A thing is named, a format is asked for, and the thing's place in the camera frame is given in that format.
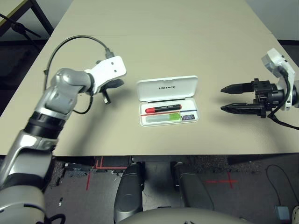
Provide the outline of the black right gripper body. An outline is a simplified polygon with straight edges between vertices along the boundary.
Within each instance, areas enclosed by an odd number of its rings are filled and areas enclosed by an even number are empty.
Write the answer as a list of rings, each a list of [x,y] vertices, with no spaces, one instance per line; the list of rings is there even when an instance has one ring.
[[[258,78],[255,78],[252,84],[255,94],[253,104],[256,107],[256,114],[261,118],[266,118],[267,112],[277,108],[283,101],[285,92],[284,90],[279,90],[270,81],[260,81]]]

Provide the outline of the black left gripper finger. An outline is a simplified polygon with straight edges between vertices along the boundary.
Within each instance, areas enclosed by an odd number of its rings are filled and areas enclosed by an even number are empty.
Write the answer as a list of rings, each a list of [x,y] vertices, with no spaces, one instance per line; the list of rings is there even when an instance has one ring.
[[[118,88],[122,85],[124,85],[123,80],[122,79],[116,79],[116,80],[112,80],[112,81],[108,82],[106,84],[106,89],[115,89],[115,88]]]

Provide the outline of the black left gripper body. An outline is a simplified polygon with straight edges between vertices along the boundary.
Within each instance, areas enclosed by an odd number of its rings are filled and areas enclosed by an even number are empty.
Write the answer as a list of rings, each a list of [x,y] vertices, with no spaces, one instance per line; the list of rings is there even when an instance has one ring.
[[[107,92],[107,89],[109,89],[109,88],[110,88],[110,84],[105,84],[100,89],[100,93],[102,93],[103,100],[104,100],[105,104],[110,104],[111,103],[110,97],[109,97],[108,92]]]

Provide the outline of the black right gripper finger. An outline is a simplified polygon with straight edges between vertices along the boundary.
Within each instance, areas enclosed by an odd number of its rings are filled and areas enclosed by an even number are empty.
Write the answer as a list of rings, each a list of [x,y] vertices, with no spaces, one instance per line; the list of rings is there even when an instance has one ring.
[[[221,106],[221,110],[232,114],[265,116],[265,107],[261,104],[232,103]]]
[[[242,94],[246,92],[254,92],[253,83],[231,84],[221,89],[221,92],[227,94]]]

